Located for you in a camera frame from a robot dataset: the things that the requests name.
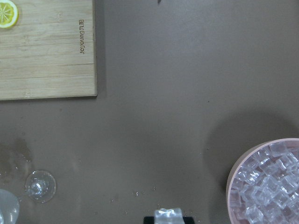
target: water spill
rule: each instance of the water spill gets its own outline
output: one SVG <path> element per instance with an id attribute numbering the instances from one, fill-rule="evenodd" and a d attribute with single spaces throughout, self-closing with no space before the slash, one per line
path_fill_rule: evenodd
<path id="1" fill-rule="evenodd" d="M 32 155 L 25 140 L 16 139 L 7 146 L 0 143 L 0 183 L 10 183 L 13 179 L 24 180 L 33 170 Z"/>

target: black object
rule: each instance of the black object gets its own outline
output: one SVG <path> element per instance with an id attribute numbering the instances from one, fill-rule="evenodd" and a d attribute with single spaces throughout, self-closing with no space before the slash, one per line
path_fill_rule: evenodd
<path id="1" fill-rule="evenodd" d="M 194 219 L 192 217 L 183 217 L 185 224 L 195 224 Z M 154 224 L 155 218 L 153 216 L 146 216 L 143 219 L 143 224 Z"/>

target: clear glass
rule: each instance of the clear glass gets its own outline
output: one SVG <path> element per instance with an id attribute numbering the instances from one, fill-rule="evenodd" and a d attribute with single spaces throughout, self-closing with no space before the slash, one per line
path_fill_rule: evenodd
<path id="1" fill-rule="evenodd" d="M 46 170 L 36 170 L 30 174 L 25 183 L 26 194 L 34 201 L 46 203 L 56 193 L 56 181 Z"/>

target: water droplet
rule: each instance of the water droplet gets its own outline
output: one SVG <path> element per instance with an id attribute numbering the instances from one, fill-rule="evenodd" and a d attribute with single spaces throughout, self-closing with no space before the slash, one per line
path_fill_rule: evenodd
<path id="1" fill-rule="evenodd" d="M 135 197 L 138 197 L 138 191 L 133 190 L 132 195 L 134 195 Z"/>

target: glass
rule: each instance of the glass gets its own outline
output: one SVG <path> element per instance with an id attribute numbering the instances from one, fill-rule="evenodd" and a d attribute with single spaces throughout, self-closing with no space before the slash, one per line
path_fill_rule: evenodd
<path id="1" fill-rule="evenodd" d="M 46 170 L 36 170 L 31 173 L 25 183 L 25 195 L 35 202 L 46 203 L 56 192 L 56 181 Z M 20 211 L 20 201 L 11 192 L 0 189 L 0 224 L 15 224 Z"/>
<path id="2" fill-rule="evenodd" d="M 56 181 L 48 171 L 36 170 L 28 176 L 25 192 L 34 201 L 46 203 L 55 195 Z"/>

